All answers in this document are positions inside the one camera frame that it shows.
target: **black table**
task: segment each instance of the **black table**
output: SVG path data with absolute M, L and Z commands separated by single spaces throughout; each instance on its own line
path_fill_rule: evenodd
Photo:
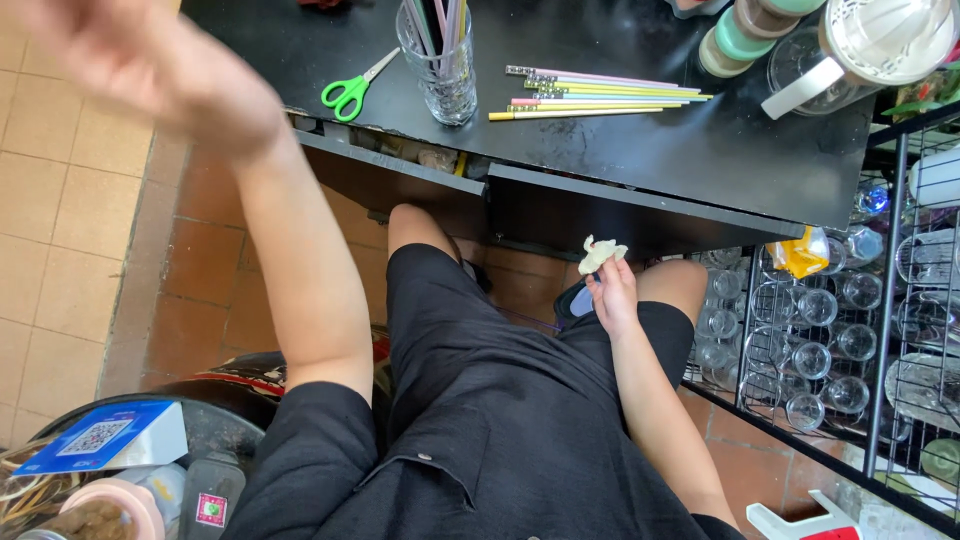
M 332 119 L 321 90 L 397 45 L 398 6 L 358 0 L 322 12 L 295 0 L 184 0 L 182 10 L 288 108 Z M 872 99 L 773 121 L 759 106 L 769 95 L 766 57 L 732 80 L 705 74 L 696 49 L 715 17 L 679 20 L 661 0 L 483 0 L 470 9 L 479 109 L 466 126 L 430 116 L 402 55 L 372 83 L 354 124 L 707 208 L 847 227 Z M 716 97 L 646 115 L 489 122 L 488 112 L 530 95 L 521 78 L 504 74 L 508 63 L 671 81 Z

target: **stool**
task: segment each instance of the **stool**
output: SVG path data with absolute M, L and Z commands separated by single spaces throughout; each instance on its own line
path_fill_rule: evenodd
M 747 506 L 747 521 L 770 540 L 860 540 L 860 526 L 819 489 L 811 489 L 810 497 L 829 512 L 795 523 L 783 521 L 761 503 Z

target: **black shorts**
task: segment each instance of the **black shorts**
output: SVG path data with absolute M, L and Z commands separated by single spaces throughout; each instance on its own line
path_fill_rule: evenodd
M 660 302 L 639 302 L 636 312 L 663 372 L 680 386 L 692 323 Z M 433 246 L 406 245 L 390 257 L 387 320 L 398 396 L 414 383 L 443 387 L 444 381 L 429 379 L 450 373 L 458 362 L 507 357 L 619 410 L 610 337 L 596 313 L 579 317 L 556 337 L 511 324 L 467 272 Z

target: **scissors handle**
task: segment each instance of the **scissors handle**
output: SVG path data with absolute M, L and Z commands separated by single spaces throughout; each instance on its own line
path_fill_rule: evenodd
M 337 120 L 349 122 L 356 118 L 357 114 L 360 114 L 360 109 L 363 107 L 363 96 L 367 93 L 369 87 L 370 83 L 364 79 L 363 75 L 358 75 L 349 81 L 335 81 L 324 88 L 324 91 L 320 94 L 320 100 L 324 105 L 333 109 L 333 115 L 336 116 Z M 330 92 L 337 88 L 342 88 L 344 91 L 339 96 L 330 99 Z M 356 102 L 353 111 L 350 114 L 344 114 L 344 109 L 351 101 Z

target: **open drawer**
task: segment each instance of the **open drawer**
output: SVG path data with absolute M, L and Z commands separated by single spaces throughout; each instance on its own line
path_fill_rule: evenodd
M 491 232 L 582 253 L 584 238 L 615 238 L 630 259 L 799 238 L 804 225 L 494 163 Z
M 320 183 L 367 210 L 389 214 L 396 205 L 417 205 L 447 233 L 488 238 L 486 184 L 416 163 L 296 131 Z

